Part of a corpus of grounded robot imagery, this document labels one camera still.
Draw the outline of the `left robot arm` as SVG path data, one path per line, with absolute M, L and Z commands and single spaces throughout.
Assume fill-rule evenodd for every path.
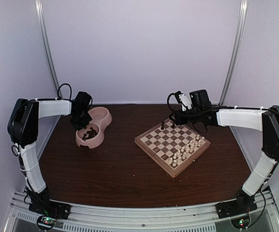
M 7 131 L 13 142 L 12 147 L 16 149 L 14 154 L 18 156 L 32 204 L 44 215 L 53 212 L 54 204 L 50 201 L 37 158 L 39 120 L 52 116 L 71 116 L 70 123 L 78 131 L 92 120 L 88 113 L 92 102 L 88 93 L 80 91 L 74 99 L 18 99 L 15 103 Z

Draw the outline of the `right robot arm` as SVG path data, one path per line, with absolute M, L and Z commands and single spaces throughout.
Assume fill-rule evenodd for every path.
M 254 201 L 255 194 L 270 178 L 279 164 L 279 106 L 247 108 L 212 105 L 205 89 L 189 95 L 171 93 L 181 109 L 171 109 L 169 118 L 176 125 L 202 123 L 204 127 L 239 127 L 260 131 L 263 136 L 261 156 L 250 176 L 236 193 L 233 210 L 243 213 Z

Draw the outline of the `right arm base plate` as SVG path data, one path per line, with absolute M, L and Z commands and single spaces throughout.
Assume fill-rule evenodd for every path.
M 255 202 L 248 204 L 247 206 L 239 206 L 237 200 L 228 202 L 219 202 L 215 205 L 219 219 L 233 217 L 241 214 L 245 214 L 249 211 L 256 210 L 257 204 Z

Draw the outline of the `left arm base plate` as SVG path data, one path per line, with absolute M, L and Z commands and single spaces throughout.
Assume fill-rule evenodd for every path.
M 55 219 L 68 219 L 71 205 L 58 202 L 50 202 L 49 206 L 32 203 L 29 205 L 29 210 Z

